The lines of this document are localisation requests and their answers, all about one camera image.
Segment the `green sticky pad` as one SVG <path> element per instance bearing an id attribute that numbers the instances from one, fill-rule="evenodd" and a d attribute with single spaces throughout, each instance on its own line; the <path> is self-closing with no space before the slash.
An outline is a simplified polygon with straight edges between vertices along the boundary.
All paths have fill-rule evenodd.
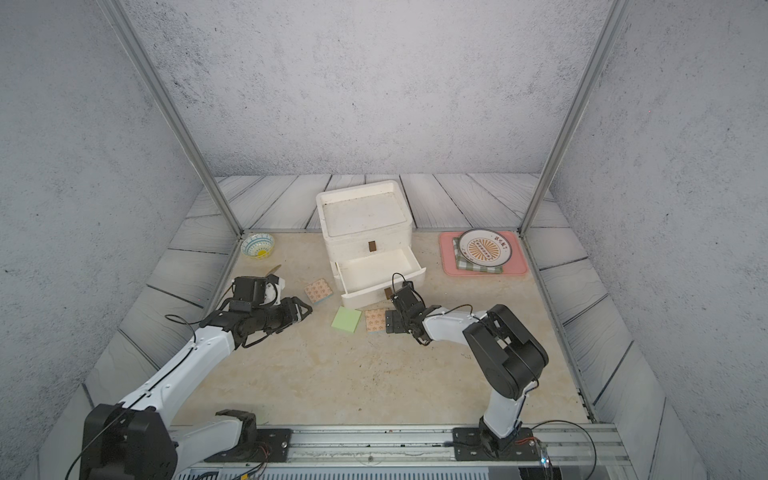
<path id="1" fill-rule="evenodd" d="M 334 316 L 331 327 L 342 332 L 354 333 L 359 324 L 361 315 L 362 312 L 359 310 L 340 306 Z"/>

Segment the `white drawer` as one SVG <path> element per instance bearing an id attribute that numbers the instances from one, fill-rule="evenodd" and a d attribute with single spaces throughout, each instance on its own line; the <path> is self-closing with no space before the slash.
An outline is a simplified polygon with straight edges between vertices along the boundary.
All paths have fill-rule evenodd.
<path id="1" fill-rule="evenodd" d="M 421 286 L 426 276 L 426 268 L 420 265 L 410 247 L 332 261 L 331 268 L 342 305 L 349 309 L 362 309 L 386 301 L 387 292 L 394 292 L 392 284 L 402 285 L 401 275 L 416 286 Z"/>

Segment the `white drawer cabinet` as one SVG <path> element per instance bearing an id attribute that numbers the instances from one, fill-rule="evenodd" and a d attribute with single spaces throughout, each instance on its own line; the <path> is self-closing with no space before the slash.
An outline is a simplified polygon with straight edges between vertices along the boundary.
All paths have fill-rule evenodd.
<path id="1" fill-rule="evenodd" d="M 413 217 L 394 180 L 322 192 L 316 196 L 316 206 L 337 281 L 343 261 L 411 245 Z"/>

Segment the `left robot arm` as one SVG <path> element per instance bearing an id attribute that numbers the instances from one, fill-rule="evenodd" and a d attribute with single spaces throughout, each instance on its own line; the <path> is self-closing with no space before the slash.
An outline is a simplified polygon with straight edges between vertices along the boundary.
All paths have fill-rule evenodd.
<path id="1" fill-rule="evenodd" d="M 209 460 L 268 460 L 256 417 L 224 409 L 213 420 L 171 428 L 177 412 L 209 373 L 248 337 L 284 331 L 312 313 L 297 297 L 248 305 L 227 299 L 200 323 L 192 339 L 154 376 L 119 402 L 97 405 L 86 417 L 81 453 L 72 468 L 82 479 L 171 479 Z"/>

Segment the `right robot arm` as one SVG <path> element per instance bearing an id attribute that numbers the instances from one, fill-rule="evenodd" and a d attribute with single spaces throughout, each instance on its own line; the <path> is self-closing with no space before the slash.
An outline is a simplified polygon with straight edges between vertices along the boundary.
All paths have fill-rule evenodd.
<path id="1" fill-rule="evenodd" d="M 410 281 L 390 295 L 386 312 L 389 333 L 408 333 L 420 345 L 447 341 L 467 346 L 491 387 L 488 407 L 479 421 L 481 439 L 489 450 L 512 441 L 531 391 L 549 364 L 541 343 L 505 305 L 485 311 L 428 306 Z"/>

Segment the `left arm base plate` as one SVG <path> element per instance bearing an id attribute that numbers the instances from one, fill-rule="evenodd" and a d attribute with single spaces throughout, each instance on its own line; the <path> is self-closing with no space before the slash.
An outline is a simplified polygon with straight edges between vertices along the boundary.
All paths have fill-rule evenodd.
<path id="1" fill-rule="evenodd" d="M 205 463 L 286 463 L 293 431 L 289 428 L 257 429 L 239 443 L 212 455 Z"/>

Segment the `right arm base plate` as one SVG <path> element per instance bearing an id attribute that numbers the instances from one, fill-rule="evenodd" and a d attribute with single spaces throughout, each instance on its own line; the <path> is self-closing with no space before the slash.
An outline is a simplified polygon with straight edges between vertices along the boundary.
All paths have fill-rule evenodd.
<path id="1" fill-rule="evenodd" d="M 445 444 L 457 461 L 539 462 L 541 454 L 530 428 L 518 426 L 506 437 L 497 437 L 483 421 L 478 427 L 456 427 Z"/>

